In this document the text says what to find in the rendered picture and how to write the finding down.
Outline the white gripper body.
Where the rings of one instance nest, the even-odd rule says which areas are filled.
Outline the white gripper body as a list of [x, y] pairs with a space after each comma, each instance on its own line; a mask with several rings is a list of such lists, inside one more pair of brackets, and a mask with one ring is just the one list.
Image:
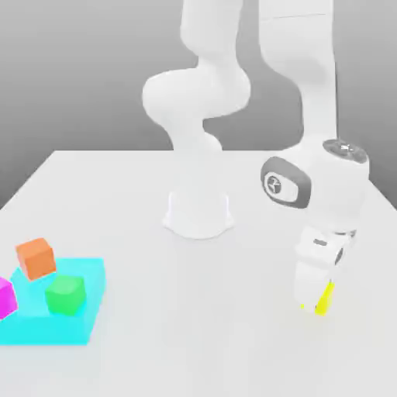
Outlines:
[[298, 261], [295, 267], [295, 300], [313, 307], [321, 297], [328, 282], [332, 281], [327, 269], [319, 268], [303, 261]]

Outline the small green cube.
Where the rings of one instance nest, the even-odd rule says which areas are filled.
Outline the small green cube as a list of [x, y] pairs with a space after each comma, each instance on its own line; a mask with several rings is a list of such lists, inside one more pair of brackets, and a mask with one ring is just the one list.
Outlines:
[[51, 313], [74, 316], [86, 300], [83, 277], [58, 274], [46, 288], [45, 299]]

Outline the small magenta cube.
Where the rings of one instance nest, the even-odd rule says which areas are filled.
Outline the small magenta cube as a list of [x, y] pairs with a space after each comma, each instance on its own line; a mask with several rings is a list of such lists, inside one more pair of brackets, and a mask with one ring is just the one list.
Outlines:
[[0, 320], [3, 320], [17, 309], [18, 302], [12, 283], [0, 277]]

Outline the small yellow cube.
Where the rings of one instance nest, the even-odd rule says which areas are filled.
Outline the small yellow cube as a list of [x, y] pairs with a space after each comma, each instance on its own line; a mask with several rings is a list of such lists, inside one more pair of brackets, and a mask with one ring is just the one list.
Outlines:
[[325, 316], [331, 307], [334, 288], [335, 283], [333, 281], [329, 281], [321, 297], [319, 298], [319, 301], [313, 307], [302, 303], [300, 305], [300, 309], [303, 309], [306, 312], [314, 313], [317, 316]]

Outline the large cyan box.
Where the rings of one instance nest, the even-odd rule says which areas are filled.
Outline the large cyan box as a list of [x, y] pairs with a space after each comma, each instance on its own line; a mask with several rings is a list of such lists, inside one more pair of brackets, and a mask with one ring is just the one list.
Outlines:
[[[29, 281], [20, 268], [11, 276], [19, 308], [0, 320], [0, 346], [85, 345], [88, 343], [105, 292], [101, 258], [57, 258], [57, 271]], [[45, 291], [61, 276], [82, 278], [85, 301], [72, 315], [49, 310]]]

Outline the small orange cube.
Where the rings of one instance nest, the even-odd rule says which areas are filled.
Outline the small orange cube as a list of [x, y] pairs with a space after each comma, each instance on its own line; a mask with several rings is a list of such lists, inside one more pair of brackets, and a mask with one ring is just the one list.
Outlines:
[[19, 265], [29, 281], [35, 281], [57, 270], [54, 251], [44, 238], [37, 238], [16, 247]]

